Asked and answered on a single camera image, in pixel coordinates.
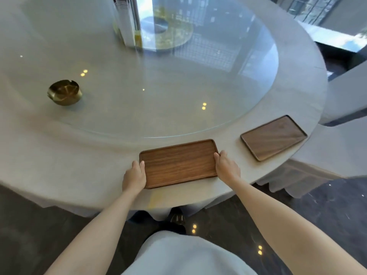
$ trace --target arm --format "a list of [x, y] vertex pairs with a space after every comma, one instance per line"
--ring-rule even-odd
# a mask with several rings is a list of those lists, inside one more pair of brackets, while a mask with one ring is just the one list
[[115, 253], [126, 216], [145, 187], [144, 161], [124, 175], [122, 194], [95, 217], [60, 254], [45, 275], [105, 275]]
[[294, 275], [366, 275], [367, 270], [323, 231], [241, 179], [237, 164], [214, 154], [218, 177], [232, 188], [260, 233]]

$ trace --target tray rim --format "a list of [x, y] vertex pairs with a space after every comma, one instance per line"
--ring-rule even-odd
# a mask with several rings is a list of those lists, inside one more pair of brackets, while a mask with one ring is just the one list
[[255, 128], [253, 128], [253, 129], [251, 129], [251, 130], [249, 130], [249, 131], [246, 131], [246, 132], [244, 132], [244, 133], [242, 133], [241, 135], [240, 135], [240, 138], [241, 138], [241, 140], [245, 143], [245, 145], [246, 145], [246, 147], [250, 150], [250, 152], [251, 152], [251, 154], [255, 157], [255, 159], [257, 160], [257, 161], [259, 161], [259, 162], [262, 162], [262, 161], [264, 161], [264, 160], [267, 160], [267, 159], [269, 159], [270, 157], [273, 157], [273, 156], [275, 156], [275, 155], [277, 155], [277, 154], [279, 154], [279, 153], [281, 153], [282, 151], [284, 151], [284, 150], [286, 150], [287, 148], [290, 148], [290, 147], [292, 147], [292, 146], [294, 146], [294, 145], [296, 145], [296, 144], [298, 144], [299, 142], [302, 142], [302, 141], [304, 141], [305, 139], [301, 139], [301, 140], [299, 140], [299, 141], [297, 141], [297, 142], [295, 142], [295, 143], [293, 143], [293, 144], [290, 144], [290, 145], [288, 145], [287, 147], [285, 147], [283, 150], [281, 150], [281, 151], [278, 151], [278, 152], [276, 152], [276, 153], [274, 153], [274, 154], [272, 154], [271, 156], [269, 156], [269, 157], [267, 157], [267, 158], [264, 158], [264, 159], [259, 159], [257, 156], [256, 156], [256, 154], [254, 153], [254, 151], [250, 148], [250, 146], [248, 145], [248, 143], [246, 142], [246, 140], [243, 138], [243, 134], [245, 134], [245, 133], [249, 133], [249, 132], [251, 132], [251, 131], [253, 131], [253, 130], [255, 130], [255, 129], [258, 129], [258, 128], [260, 128], [260, 127], [263, 127], [263, 126], [265, 126], [265, 125], [267, 125], [267, 124], [270, 124], [270, 123], [272, 123], [272, 122], [274, 122], [274, 121], [277, 121], [277, 120], [279, 120], [279, 119], [281, 119], [281, 118], [284, 118], [284, 117], [288, 117], [297, 127], [298, 127], [298, 129], [303, 133], [303, 135], [305, 136], [305, 139], [307, 139], [307, 137], [308, 137], [308, 135], [307, 135], [307, 133], [295, 122], [295, 120], [294, 119], [292, 119], [291, 118], [291, 116], [290, 115], [283, 115], [283, 116], [280, 116], [279, 118], [276, 118], [276, 119], [274, 119], [274, 120], [271, 120], [271, 121], [269, 121], [269, 122], [267, 122], [267, 123], [265, 123], [265, 124], [262, 124], [262, 125], [259, 125], [258, 127], [255, 127]]
[[[177, 145], [172, 145], [172, 146], [167, 146], [167, 147], [153, 148], [151, 150], [141, 151], [139, 153], [139, 163], [142, 161], [142, 159], [141, 159], [142, 153], [145, 153], [145, 152], [150, 152], [150, 151], [155, 151], [155, 150], [162, 150], [162, 149], [165, 149], [165, 148], [172, 148], [172, 147], [178, 147], [178, 146], [185, 146], [185, 145], [196, 144], [196, 143], [207, 142], [207, 141], [212, 141], [212, 143], [214, 145], [214, 148], [215, 148], [215, 152], [218, 153], [218, 148], [217, 148], [217, 145], [215, 144], [215, 141], [213, 139], [204, 139], [204, 140], [193, 141], [193, 142], [189, 142], [189, 143], [183, 143], [183, 144], [177, 144]], [[194, 181], [194, 180], [199, 180], [199, 179], [204, 179], [204, 178], [210, 178], [210, 177], [216, 177], [216, 176], [218, 176], [217, 172], [215, 172], [213, 174], [210, 174], [210, 175], [201, 175], [201, 176], [191, 177], [191, 178], [188, 178], [188, 179], [181, 179], [181, 180], [174, 180], [174, 181], [164, 182], [164, 183], [156, 184], [153, 187], [145, 186], [144, 189], [153, 189], [153, 188], [158, 188], [158, 187], [162, 187], [162, 186], [166, 186], [166, 185], [175, 185], [175, 184], [182, 183], [182, 182], [189, 182], [189, 181]]]

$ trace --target hand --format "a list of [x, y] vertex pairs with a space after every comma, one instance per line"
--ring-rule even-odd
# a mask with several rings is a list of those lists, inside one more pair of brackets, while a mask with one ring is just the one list
[[138, 195], [146, 184], [145, 163], [144, 161], [132, 162], [131, 169], [127, 170], [122, 181], [122, 192], [131, 192]]
[[227, 157], [227, 152], [222, 150], [214, 153], [215, 168], [221, 181], [233, 189], [233, 184], [241, 179], [241, 170], [235, 161]]

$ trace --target wood grain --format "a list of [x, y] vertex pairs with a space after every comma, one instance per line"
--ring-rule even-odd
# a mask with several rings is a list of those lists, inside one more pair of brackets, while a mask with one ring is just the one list
[[303, 141], [307, 134], [286, 115], [241, 134], [241, 138], [254, 157], [263, 161]]
[[217, 176], [212, 139], [142, 151], [146, 189]]

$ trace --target person's left hand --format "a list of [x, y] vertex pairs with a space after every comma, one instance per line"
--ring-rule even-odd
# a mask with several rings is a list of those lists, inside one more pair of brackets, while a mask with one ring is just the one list
[[132, 162], [131, 169], [127, 170], [122, 181], [122, 192], [131, 192], [132, 194], [139, 194], [146, 184], [145, 164], [144, 161]]

